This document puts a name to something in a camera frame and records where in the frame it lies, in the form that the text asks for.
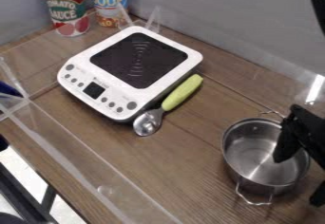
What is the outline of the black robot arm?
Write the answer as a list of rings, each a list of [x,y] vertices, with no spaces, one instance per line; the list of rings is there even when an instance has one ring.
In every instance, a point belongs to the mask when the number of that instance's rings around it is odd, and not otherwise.
[[[325,35],[325,0],[312,0],[312,3],[317,23]],[[325,171],[325,118],[314,115],[298,104],[293,104],[281,126],[281,134],[273,151],[274,161],[283,162],[304,149]]]

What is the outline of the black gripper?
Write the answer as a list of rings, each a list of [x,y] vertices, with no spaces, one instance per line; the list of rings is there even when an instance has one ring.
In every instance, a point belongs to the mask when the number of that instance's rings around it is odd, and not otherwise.
[[[325,170],[325,118],[314,115],[298,104],[290,106],[290,113],[281,123],[281,134],[273,151],[274,162],[281,163],[290,159],[302,144],[310,157]],[[316,188],[309,202],[314,207],[325,205],[325,180]]]

